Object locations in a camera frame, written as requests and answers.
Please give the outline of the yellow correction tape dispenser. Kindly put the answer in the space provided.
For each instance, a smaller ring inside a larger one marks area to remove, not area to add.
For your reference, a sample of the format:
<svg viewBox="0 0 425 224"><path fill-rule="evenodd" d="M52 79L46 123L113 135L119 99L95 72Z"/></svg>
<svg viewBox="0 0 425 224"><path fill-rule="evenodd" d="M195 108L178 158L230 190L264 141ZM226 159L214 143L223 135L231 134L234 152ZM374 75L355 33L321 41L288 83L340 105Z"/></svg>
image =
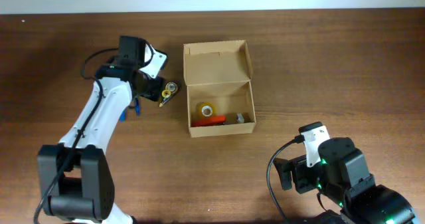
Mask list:
<svg viewBox="0 0 425 224"><path fill-rule="evenodd" d="M178 91L179 86L176 82L168 82L161 93L161 102L159 103L159 107L163 107L166 103L168 103L168 101L170 101L172 97L178 93Z"/></svg>

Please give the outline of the blue ballpoint pen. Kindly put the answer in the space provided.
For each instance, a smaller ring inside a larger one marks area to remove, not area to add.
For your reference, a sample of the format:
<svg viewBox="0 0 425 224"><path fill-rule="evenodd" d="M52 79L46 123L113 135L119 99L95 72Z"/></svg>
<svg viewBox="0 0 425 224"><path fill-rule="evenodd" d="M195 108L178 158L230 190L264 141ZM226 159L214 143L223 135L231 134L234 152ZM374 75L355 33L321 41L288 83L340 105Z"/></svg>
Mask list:
<svg viewBox="0 0 425 224"><path fill-rule="evenodd" d="M140 103L139 103L139 98L135 98L134 99L134 108L135 108L136 115L139 116L140 113L141 113L141 107L140 107Z"/></svg>

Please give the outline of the blue white marker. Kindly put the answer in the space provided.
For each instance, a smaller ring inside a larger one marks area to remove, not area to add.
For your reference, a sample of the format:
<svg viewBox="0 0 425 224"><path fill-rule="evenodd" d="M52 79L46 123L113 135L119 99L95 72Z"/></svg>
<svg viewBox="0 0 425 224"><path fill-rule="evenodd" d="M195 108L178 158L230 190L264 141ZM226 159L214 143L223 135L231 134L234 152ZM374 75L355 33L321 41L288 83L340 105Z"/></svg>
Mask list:
<svg viewBox="0 0 425 224"><path fill-rule="evenodd" d="M122 112L121 116L120 116L119 121L120 121L120 122L125 122L125 121L126 121L126 118L127 118L127 110L124 110L124 111Z"/></svg>

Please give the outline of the yellow clear tape roll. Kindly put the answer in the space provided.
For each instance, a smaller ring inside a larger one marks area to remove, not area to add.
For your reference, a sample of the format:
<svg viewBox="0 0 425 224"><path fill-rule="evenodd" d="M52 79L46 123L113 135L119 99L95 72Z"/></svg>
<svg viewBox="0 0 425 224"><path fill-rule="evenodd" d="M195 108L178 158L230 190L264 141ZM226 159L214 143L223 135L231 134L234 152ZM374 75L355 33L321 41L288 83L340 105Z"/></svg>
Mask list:
<svg viewBox="0 0 425 224"><path fill-rule="evenodd" d="M210 102L200 102L197 104L197 114L199 118L210 118L216 115L215 105Z"/></svg>

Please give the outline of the small white eraser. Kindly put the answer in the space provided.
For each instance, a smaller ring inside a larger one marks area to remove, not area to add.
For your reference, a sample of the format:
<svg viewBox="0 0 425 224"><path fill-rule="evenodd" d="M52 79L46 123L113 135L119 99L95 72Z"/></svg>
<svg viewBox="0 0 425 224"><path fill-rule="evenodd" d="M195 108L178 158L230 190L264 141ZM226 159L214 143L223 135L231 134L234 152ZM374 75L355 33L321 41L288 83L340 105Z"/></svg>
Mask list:
<svg viewBox="0 0 425 224"><path fill-rule="evenodd" d="M242 115L241 113L237 113L237 114L236 114L236 121L237 121L239 124L243 124L243 123L245 123L245 121L244 121L244 117L243 117L243 115Z"/></svg>

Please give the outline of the brown cardboard box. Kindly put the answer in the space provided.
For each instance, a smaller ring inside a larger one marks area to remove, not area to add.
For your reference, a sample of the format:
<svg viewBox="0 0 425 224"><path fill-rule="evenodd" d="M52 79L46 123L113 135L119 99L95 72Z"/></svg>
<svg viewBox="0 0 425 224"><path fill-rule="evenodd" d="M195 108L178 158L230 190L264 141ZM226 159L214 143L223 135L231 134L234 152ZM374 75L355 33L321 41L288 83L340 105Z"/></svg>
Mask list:
<svg viewBox="0 0 425 224"><path fill-rule="evenodd" d="M183 71L187 88L188 127L192 138L249 134L256 125L252 94L252 62L245 40L189 43L183 45ZM215 126L192 127L200 120L197 104L215 105L215 116L226 122ZM245 123L236 121L241 113Z"/></svg>

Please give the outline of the orange highlighter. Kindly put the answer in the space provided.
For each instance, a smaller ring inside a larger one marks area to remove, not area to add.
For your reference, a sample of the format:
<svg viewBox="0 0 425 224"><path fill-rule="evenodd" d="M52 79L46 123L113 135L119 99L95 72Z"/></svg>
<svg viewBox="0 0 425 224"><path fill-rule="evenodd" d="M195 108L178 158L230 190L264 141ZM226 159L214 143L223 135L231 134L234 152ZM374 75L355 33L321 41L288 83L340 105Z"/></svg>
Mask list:
<svg viewBox="0 0 425 224"><path fill-rule="evenodd" d="M226 116L210 116L206 118L202 118L200 120L196 120L191 123L192 127L203 127L203 126L215 126L219 124L224 124L226 122Z"/></svg>

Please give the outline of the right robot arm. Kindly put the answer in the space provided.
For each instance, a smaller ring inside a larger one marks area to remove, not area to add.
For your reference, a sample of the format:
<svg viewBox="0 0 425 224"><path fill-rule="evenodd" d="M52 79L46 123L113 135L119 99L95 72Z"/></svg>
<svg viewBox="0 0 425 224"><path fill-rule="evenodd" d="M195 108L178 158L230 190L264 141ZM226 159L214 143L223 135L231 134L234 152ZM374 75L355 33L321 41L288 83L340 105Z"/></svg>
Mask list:
<svg viewBox="0 0 425 224"><path fill-rule="evenodd" d="M317 197L326 196L340 207L340 213L326 211L334 215L334 222L370 224L413 224L419 223L414 208L398 192L375 183L369 171L363 152L356 148L350 138L331 138L318 147L319 162L307 167L305 155L292 160L278 158L286 147L301 141L297 136L282 146L272 156L266 171L266 181L270 184L270 170L275 167L283 190L292 187L300 194L313 189Z"/></svg>

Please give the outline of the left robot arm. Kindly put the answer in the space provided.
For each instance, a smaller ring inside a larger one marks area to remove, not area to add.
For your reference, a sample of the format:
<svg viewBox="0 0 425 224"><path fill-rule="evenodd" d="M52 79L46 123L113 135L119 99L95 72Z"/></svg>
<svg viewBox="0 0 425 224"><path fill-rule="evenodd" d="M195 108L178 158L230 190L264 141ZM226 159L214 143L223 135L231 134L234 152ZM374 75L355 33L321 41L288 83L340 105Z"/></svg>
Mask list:
<svg viewBox="0 0 425 224"><path fill-rule="evenodd" d="M106 160L108 144L128 108L141 110L140 97L158 100L167 54L143 38L121 36L115 53L92 76L91 95L71 129L55 145L37 154L41 213L69 223L136 223L115 202L115 186Z"/></svg>

